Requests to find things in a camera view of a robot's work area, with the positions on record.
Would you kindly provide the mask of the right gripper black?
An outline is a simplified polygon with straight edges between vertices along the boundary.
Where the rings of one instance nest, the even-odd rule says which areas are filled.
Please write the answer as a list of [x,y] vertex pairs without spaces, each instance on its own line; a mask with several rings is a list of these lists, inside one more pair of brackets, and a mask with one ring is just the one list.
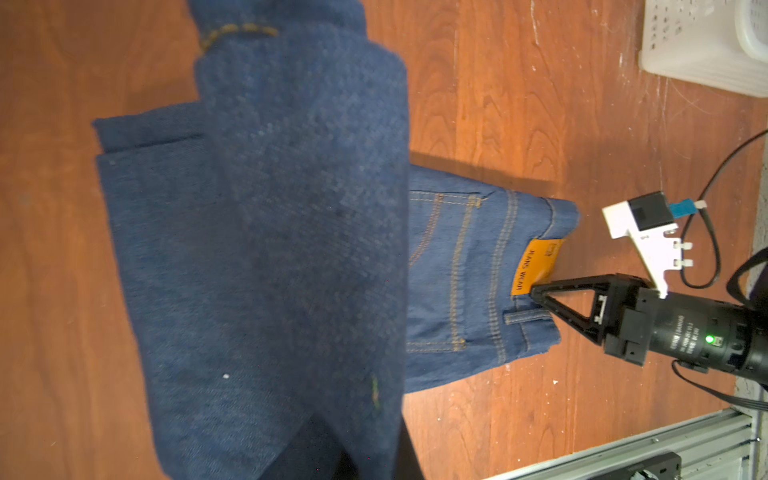
[[[598,275],[534,285],[530,296],[587,340],[601,345],[607,355],[643,366],[652,322],[638,303],[642,302],[640,294],[648,287],[639,277]],[[595,290],[597,295],[563,293],[581,290]]]

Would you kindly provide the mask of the blue denim trousers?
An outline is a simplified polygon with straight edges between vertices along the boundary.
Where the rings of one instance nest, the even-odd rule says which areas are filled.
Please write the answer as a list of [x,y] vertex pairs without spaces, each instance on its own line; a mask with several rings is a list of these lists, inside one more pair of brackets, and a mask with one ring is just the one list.
[[406,394],[560,338],[515,273],[568,201],[415,166],[357,1],[193,1],[199,100],[97,120],[172,479],[393,479]]

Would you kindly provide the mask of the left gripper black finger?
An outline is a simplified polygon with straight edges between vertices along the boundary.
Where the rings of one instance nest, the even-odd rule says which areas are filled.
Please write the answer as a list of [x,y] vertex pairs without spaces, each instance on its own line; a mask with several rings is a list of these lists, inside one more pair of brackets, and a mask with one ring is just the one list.
[[404,419],[401,420],[393,479],[425,479]]

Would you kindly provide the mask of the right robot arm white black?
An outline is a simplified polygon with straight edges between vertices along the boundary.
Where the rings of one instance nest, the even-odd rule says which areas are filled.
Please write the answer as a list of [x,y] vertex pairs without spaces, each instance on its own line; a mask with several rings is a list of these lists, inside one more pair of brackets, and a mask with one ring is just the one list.
[[532,288],[534,302],[560,317],[608,355],[642,366],[655,352],[683,366],[767,381],[767,287],[750,296],[740,278],[767,261],[766,250],[729,279],[733,302],[670,293],[643,279],[611,274],[560,280]]

